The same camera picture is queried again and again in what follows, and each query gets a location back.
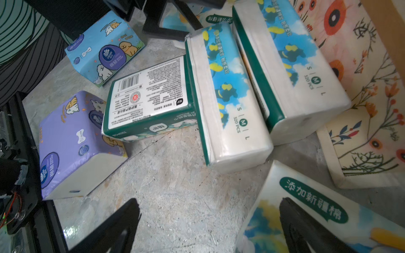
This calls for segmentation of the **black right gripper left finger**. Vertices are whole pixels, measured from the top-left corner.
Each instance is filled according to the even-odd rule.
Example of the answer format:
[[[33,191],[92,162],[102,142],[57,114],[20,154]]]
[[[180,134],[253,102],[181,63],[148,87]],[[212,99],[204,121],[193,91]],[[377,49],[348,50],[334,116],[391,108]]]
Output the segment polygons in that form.
[[[69,252],[129,253],[140,218],[138,201],[131,198]]]

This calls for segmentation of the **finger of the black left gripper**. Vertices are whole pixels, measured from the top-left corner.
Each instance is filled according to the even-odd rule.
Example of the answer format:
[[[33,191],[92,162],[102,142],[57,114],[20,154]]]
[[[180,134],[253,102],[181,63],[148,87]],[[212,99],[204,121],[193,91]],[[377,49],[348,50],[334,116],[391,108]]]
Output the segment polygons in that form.
[[[184,41],[189,32],[202,28],[192,7],[183,1],[148,0],[143,12],[142,32],[151,38]]]

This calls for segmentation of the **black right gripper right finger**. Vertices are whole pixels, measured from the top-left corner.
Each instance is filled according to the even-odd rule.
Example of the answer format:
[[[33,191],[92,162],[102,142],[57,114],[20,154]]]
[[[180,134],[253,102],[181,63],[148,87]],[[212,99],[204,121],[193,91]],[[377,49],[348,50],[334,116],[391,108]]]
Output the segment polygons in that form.
[[[290,198],[282,199],[280,222],[290,253],[354,253]]]

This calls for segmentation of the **purple puppy tissue pack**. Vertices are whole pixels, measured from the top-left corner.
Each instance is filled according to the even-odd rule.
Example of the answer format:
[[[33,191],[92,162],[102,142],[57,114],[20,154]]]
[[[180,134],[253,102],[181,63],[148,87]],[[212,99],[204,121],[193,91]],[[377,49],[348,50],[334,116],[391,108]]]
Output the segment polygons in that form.
[[[101,132],[106,102],[80,91],[39,125],[44,200],[83,197],[128,159],[123,142]]]

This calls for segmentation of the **green blue tissue pack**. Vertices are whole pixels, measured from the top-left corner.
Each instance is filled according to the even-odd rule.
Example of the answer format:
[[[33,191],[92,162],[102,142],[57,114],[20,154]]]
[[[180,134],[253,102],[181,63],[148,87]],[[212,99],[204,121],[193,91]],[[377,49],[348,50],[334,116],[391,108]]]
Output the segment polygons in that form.
[[[235,39],[274,145],[306,138],[351,101],[289,1],[237,1]]]

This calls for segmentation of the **floral canvas tote bag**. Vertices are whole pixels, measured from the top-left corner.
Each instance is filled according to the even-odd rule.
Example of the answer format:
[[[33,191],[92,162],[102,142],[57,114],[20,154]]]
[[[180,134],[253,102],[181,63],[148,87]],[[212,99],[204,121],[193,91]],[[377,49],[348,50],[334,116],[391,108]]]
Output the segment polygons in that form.
[[[339,188],[405,185],[405,88],[360,1],[292,1],[351,99],[318,130]]]

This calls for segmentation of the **light blue puppy tissue pack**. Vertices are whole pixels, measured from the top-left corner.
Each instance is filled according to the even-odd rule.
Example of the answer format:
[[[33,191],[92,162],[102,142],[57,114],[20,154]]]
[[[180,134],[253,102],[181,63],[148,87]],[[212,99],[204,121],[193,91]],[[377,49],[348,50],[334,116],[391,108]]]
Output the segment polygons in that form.
[[[145,47],[130,25],[109,11],[66,49],[74,69],[102,87]]]

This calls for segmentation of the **green barcode tissue pack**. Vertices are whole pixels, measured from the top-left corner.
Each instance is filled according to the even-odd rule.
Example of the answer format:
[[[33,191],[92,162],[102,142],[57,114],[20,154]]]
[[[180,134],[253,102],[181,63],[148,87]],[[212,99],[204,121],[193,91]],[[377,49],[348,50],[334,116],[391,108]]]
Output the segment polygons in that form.
[[[131,142],[197,123],[184,55],[115,80],[101,132]]]

